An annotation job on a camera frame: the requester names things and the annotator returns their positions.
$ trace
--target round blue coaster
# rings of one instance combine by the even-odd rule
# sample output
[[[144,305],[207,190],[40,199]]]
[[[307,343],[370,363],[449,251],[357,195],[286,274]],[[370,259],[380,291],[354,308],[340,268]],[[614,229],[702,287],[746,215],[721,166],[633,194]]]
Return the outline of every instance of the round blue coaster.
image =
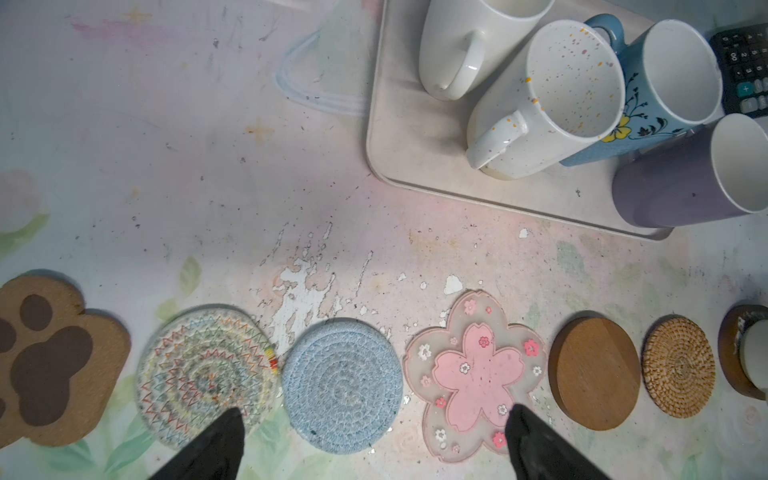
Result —
[[[369,449],[402,401],[402,369],[389,341],[354,319],[308,330],[289,352],[283,392],[291,425],[320,450]]]

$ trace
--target white tray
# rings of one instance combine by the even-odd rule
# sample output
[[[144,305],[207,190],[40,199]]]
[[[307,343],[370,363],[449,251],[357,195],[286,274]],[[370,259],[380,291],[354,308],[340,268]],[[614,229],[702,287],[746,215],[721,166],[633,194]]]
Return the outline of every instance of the white tray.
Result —
[[[611,199],[619,159],[579,167],[555,164],[513,181],[470,168],[465,156],[467,120],[495,76],[459,101],[439,101],[424,91],[418,73],[419,42],[428,6],[429,0],[386,0],[384,6],[366,145],[368,164],[379,179],[645,240],[669,236],[671,228],[633,227],[619,216]],[[560,18],[584,21],[598,13],[616,15],[628,41],[653,24],[602,0],[557,0],[540,25]]]

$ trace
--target black calculator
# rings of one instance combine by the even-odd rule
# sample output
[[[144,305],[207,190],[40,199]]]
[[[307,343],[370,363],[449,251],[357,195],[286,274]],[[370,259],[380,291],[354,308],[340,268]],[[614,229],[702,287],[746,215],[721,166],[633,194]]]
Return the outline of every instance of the black calculator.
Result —
[[[723,72],[725,113],[768,115],[768,23],[722,31],[710,45]]]

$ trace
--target yellow cross print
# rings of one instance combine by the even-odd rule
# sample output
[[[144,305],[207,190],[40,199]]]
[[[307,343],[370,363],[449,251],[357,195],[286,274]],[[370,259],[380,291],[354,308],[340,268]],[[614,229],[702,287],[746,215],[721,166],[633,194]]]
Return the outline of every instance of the yellow cross print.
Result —
[[[123,13],[121,15],[124,15],[124,16],[128,17],[128,20],[130,20],[131,23],[134,23],[136,25],[138,25],[140,23],[144,23],[145,21],[147,21],[150,18],[152,18],[152,14],[151,13],[141,13],[141,10],[139,10],[139,8],[137,6],[134,6],[131,9],[130,12]]]
[[[245,127],[245,133],[253,135],[253,138],[256,139],[256,145],[261,145],[270,135],[275,133],[275,129],[262,127],[261,118],[257,118],[256,127],[252,125],[248,125],[247,127]]]

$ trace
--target purple mug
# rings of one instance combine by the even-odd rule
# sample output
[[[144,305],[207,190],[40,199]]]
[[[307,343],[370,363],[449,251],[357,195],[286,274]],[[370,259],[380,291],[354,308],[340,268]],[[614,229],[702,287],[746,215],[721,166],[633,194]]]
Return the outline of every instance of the purple mug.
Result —
[[[754,214],[768,207],[768,136],[746,115],[727,115],[620,169],[613,197],[621,217],[636,227]]]

